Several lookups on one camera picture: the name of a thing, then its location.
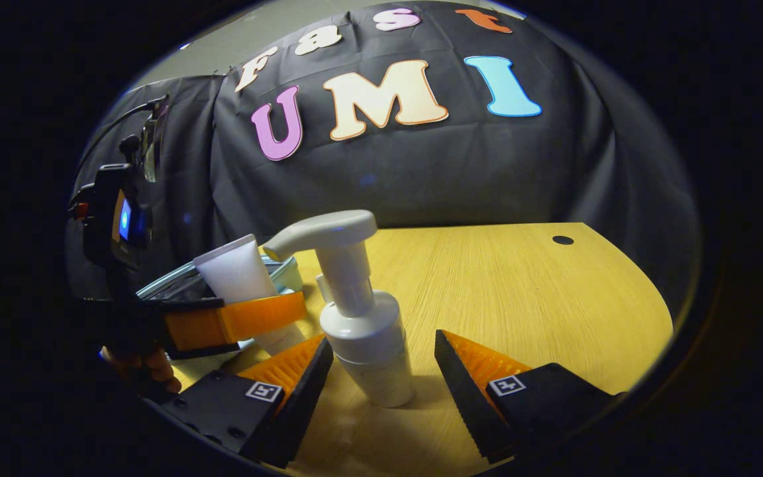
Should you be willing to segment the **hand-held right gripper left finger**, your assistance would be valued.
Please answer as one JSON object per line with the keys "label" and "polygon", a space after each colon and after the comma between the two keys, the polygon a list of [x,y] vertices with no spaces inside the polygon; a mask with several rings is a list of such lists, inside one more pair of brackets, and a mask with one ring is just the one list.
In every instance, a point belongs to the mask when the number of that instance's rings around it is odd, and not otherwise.
{"label": "hand-held right gripper left finger", "polygon": [[333,362],[324,335],[237,374],[215,370],[160,407],[194,434],[285,469],[299,453]]}

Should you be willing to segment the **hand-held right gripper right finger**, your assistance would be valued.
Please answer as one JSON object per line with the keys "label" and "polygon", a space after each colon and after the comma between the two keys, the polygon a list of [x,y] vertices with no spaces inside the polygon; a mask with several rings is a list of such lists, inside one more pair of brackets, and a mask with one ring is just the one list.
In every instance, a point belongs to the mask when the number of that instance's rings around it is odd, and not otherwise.
{"label": "hand-held right gripper right finger", "polygon": [[490,464],[556,447],[621,397],[558,363],[532,368],[448,330],[436,330],[434,357]]}

